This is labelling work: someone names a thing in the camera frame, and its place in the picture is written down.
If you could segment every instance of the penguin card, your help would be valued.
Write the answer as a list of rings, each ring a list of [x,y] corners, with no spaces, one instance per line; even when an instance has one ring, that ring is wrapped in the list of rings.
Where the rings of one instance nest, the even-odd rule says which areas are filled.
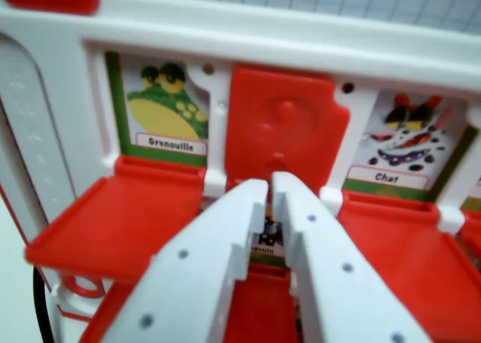
[[[344,189],[426,200],[460,154],[465,101],[382,91],[355,153]]]
[[[270,205],[267,206],[264,230],[261,234],[254,234],[251,250],[251,262],[286,266],[282,224],[272,220]]]
[[[180,61],[107,53],[120,145],[125,155],[207,164],[207,95]]]

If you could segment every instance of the white plastic frame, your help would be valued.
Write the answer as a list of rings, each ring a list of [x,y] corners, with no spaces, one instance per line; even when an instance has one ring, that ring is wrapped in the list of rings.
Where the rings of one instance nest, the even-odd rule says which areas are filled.
[[[198,58],[199,63],[212,62],[222,72],[223,82],[216,82],[222,87],[210,93],[204,186],[204,195],[214,198],[225,189],[223,142],[233,62],[328,72],[339,86],[355,83],[350,95],[339,87],[336,91],[338,103],[351,111],[351,123],[328,183],[320,192],[334,214],[342,205],[340,188],[379,89],[402,84],[403,88],[409,85],[412,90],[435,90],[474,101],[481,93],[478,37],[393,23],[192,0],[101,0],[95,16],[79,17],[19,10],[0,0],[0,34],[19,44],[35,61],[44,90],[34,90],[31,85],[27,89],[36,107],[48,112],[37,121],[37,127],[51,129],[53,124],[51,144],[55,144],[54,133],[58,141],[56,146],[44,145],[39,154],[53,159],[50,151],[60,152],[62,156],[57,153],[55,157],[59,168],[53,180],[65,182],[68,176],[71,182],[71,195],[63,196],[55,209],[49,208],[47,196],[35,184],[49,221],[99,177],[111,175],[119,156],[104,65],[106,50],[152,57],[185,54]],[[189,75],[194,76],[196,69],[195,65],[188,67]],[[4,64],[0,64],[0,73],[5,76]],[[14,82],[8,77],[6,81]],[[208,80],[197,83],[206,90],[212,87]],[[32,167],[22,139],[17,143],[23,159],[28,160],[31,180],[41,181],[44,173]],[[2,172],[4,188],[5,179]],[[21,209],[24,199],[14,191],[22,188],[20,184],[16,179],[11,188],[5,188],[15,211]],[[31,230],[34,238],[42,224],[40,218],[20,214],[18,218],[23,230]]]

